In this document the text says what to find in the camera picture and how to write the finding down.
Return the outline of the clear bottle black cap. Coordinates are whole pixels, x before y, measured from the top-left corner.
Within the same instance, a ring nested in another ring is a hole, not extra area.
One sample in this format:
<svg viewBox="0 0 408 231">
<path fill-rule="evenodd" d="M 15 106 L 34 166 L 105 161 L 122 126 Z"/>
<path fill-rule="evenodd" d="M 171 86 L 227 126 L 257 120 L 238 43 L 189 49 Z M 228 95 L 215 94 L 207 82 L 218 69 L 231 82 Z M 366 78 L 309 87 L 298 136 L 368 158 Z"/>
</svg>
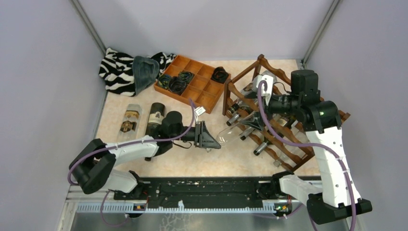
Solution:
<svg viewBox="0 0 408 231">
<path fill-rule="evenodd" d="M 270 71 L 264 71 L 261 74 L 258 74 L 253 81 L 248 84 L 247 86 L 245 86 L 240 93 L 246 98 L 246 99 L 253 99 L 254 102 L 257 102 L 257 88 L 258 88 L 258 84 L 261 80 L 265 80 L 268 84 L 268 89 L 267 90 L 262 90 L 262 96 L 268 96 L 269 98 L 271 97 L 272 94 L 272 87 L 273 84 L 277 81 L 277 76 L 274 75 L 272 72 Z M 241 108 L 244 110 L 244 108 L 250 108 L 250 106 L 248 106 L 248 104 L 246 104 L 244 101 L 242 101 L 241 99 L 238 99 L 238 101 L 236 103 L 234 103 L 229 109 L 228 111 L 231 114 L 234 114 L 238 111 L 238 109 Z"/>
</svg>

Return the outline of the small clear glass bottle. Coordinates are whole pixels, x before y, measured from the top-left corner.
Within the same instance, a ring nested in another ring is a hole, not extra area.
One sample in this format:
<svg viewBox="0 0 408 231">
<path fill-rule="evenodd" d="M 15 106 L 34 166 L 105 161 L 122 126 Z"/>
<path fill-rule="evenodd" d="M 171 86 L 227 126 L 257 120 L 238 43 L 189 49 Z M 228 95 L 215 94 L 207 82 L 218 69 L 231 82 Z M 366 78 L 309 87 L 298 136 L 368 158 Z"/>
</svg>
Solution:
<svg viewBox="0 0 408 231">
<path fill-rule="evenodd" d="M 221 146 L 225 146 L 227 144 L 232 143 L 233 141 L 237 139 L 240 139 L 240 134 L 246 128 L 248 128 L 248 126 L 243 125 L 242 123 L 231 125 L 228 128 L 219 132 L 216 137 L 216 140 L 220 143 Z"/>
</svg>

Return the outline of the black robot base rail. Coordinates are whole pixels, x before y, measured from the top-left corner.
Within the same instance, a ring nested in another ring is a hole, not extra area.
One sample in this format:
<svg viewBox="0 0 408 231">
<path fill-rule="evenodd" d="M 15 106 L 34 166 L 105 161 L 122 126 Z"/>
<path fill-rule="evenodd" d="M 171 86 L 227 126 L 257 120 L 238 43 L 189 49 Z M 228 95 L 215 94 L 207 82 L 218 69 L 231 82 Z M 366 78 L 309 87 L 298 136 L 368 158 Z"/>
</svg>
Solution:
<svg viewBox="0 0 408 231">
<path fill-rule="evenodd" d="M 113 200 L 82 202 L 82 213 L 253 213 L 289 215 L 300 206 L 280 194 L 274 177 L 144 178 Z"/>
</svg>

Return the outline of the dark wine bottle back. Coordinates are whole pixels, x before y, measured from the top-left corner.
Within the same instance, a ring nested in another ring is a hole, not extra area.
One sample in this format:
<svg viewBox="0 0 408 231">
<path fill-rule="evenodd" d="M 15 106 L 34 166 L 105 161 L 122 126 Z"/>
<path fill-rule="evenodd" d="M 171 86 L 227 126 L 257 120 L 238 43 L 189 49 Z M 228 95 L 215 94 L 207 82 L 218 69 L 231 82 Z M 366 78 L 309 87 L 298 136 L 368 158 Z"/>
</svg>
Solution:
<svg viewBox="0 0 408 231">
<path fill-rule="evenodd" d="M 231 125 L 233 125 L 233 124 L 236 123 L 236 122 L 241 122 L 241 121 L 243 121 L 244 119 L 246 119 L 246 118 L 250 115 L 250 113 L 252 112 L 252 110 L 243 110 L 243 109 L 242 109 L 242 112 L 246 112 L 247 115 L 246 115 L 246 116 L 242 116 L 242 115 L 239 114 L 239 112 L 237 111 L 237 112 L 235 112 L 235 113 L 233 114 L 233 116 L 232 116 L 230 119 L 227 120 L 226 124 L 227 124 L 228 126 L 231 126 Z"/>
</svg>

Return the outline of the wooden wine rack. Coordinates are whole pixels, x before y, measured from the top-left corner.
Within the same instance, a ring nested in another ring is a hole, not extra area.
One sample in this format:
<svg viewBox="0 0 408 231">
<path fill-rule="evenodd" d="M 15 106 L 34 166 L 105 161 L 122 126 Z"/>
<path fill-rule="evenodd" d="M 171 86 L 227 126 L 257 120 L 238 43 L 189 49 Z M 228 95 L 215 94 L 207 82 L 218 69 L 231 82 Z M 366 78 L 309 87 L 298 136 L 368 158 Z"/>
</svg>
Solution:
<svg viewBox="0 0 408 231">
<path fill-rule="evenodd" d="M 254 74 L 259 74 L 260 69 L 264 67 L 272 72 L 281 82 L 285 82 L 291 86 L 289 94 L 280 94 L 277 87 L 273 86 L 273 95 L 268 105 L 268 110 L 273 114 L 290 116 L 298 121 L 297 129 L 305 133 L 317 128 L 322 131 L 327 124 L 339 126 L 343 124 L 349 117 L 349 113 L 345 113 L 337 108 L 331 101 L 325 101 L 320 96 L 318 89 L 319 77 L 312 70 L 296 70 L 291 73 L 288 78 L 285 72 L 281 69 L 273 68 L 264 55 L 259 55 L 258 59 L 248 66 L 245 70 L 239 73 L 233 79 L 227 79 L 224 86 L 223 100 L 223 115 L 232 117 L 233 114 L 228 112 L 228 109 L 234 104 L 230 98 L 231 94 L 236 95 L 239 99 L 247 103 L 251 109 L 255 108 L 253 99 L 246 99 L 235 87 L 235 83 L 244 77 L 251 70 Z M 275 119 L 269 120 L 270 125 L 277 129 L 277 132 L 285 137 L 288 141 L 297 144 L 297 147 L 305 152 L 305 157 L 295 167 L 282 166 L 288 171 L 295 171 L 314 157 L 315 153 L 311 147 L 306 147 L 305 143 L 299 141 L 289 128 L 284 128 L 278 125 Z M 279 141 L 274 135 L 268 133 L 266 126 L 260 131 L 273 145 L 281 150 L 283 142 Z M 266 152 L 274 159 L 278 160 L 275 151 L 266 149 Z"/>
</svg>

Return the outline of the dark wine bottle front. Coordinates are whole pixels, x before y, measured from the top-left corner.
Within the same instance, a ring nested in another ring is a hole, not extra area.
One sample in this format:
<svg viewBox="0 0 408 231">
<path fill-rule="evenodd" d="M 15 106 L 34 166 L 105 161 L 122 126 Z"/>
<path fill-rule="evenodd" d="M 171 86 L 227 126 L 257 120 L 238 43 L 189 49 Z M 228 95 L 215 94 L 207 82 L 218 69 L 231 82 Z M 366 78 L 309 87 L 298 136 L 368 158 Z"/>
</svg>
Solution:
<svg viewBox="0 0 408 231">
<path fill-rule="evenodd" d="M 248 127 L 246 128 L 241 134 L 240 134 L 240 139 L 243 141 L 245 140 L 249 135 L 251 135 L 256 129 L 254 127 Z"/>
</svg>

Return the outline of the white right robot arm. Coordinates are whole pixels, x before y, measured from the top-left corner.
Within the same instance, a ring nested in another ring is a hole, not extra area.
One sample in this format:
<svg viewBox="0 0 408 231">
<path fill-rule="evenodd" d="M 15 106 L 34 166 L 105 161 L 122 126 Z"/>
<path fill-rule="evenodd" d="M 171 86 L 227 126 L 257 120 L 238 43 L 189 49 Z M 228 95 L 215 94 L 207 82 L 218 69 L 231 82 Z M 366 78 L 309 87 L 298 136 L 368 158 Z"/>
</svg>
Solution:
<svg viewBox="0 0 408 231">
<path fill-rule="evenodd" d="M 312 147 L 322 187 L 288 174 L 272 183 L 271 193 L 276 198 L 284 198 L 287 194 L 296 198 L 307 207 L 316 224 L 351 218 L 350 228 L 354 229 L 356 217 L 371 212 L 373 207 L 354 185 L 344 152 L 342 122 L 336 104 L 321 100 L 319 77 L 312 70 L 293 71 L 288 94 L 272 92 L 276 81 L 274 74 L 259 74 L 253 79 L 251 96 L 258 100 L 257 116 L 273 135 L 276 131 L 269 123 L 270 115 L 294 116 L 302 124 L 308 143 L 295 143 L 284 138 L 280 141 L 294 147 Z"/>
</svg>

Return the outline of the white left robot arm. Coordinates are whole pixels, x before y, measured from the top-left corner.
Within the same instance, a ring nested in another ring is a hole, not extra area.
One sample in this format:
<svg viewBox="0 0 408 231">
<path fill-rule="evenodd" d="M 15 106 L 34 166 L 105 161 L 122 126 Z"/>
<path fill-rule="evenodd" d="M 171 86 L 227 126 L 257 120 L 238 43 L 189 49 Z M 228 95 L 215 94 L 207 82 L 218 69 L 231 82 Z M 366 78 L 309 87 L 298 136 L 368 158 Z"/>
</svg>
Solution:
<svg viewBox="0 0 408 231">
<path fill-rule="evenodd" d="M 182 114 L 171 111 L 152 136 L 145 135 L 120 143 L 104 143 L 101 139 L 93 139 L 70 164 L 68 181 L 80 186 L 85 194 L 109 189 L 139 199 L 144 193 L 139 176 L 131 170 L 124 172 L 115 167 L 136 159 L 161 155 L 172 148 L 174 140 L 191 141 L 197 148 L 221 148 L 204 121 L 192 120 L 189 126 L 184 126 Z"/>
</svg>

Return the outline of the dark wine bottle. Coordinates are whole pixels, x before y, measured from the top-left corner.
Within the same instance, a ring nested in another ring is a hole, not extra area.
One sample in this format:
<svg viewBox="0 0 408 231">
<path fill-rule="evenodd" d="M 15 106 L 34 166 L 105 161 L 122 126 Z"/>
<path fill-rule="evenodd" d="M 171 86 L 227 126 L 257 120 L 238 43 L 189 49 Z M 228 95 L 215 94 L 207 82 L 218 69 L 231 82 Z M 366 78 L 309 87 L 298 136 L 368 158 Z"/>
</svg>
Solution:
<svg viewBox="0 0 408 231">
<path fill-rule="evenodd" d="M 256 129 L 254 127 L 248 127 L 246 128 L 241 134 L 240 134 L 240 139 L 243 141 L 245 140 L 249 135 L 251 135 Z"/>
<path fill-rule="evenodd" d="M 242 109 L 242 112 L 246 112 L 247 115 L 246 115 L 246 116 L 242 116 L 242 115 L 239 114 L 239 112 L 237 111 L 237 112 L 235 112 L 235 113 L 233 114 L 233 116 L 232 116 L 230 119 L 227 120 L 226 124 L 227 124 L 228 126 L 231 126 L 231 125 L 233 125 L 233 124 L 236 123 L 236 122 L 241 122 L 241 121 L 243 121 L 244 119 L 246 119 L 246 118 L 250 115 L 250 113 L 252 112 L 252 110 L 243 110 L 243 109 Z"/>
<path fill-rule="evenodd" d="M 153 103 L 150 108 L 145 135 L 158 138 L 158 128 L 162 124 L 166 106 L 162 103 Z"/>
</svg>

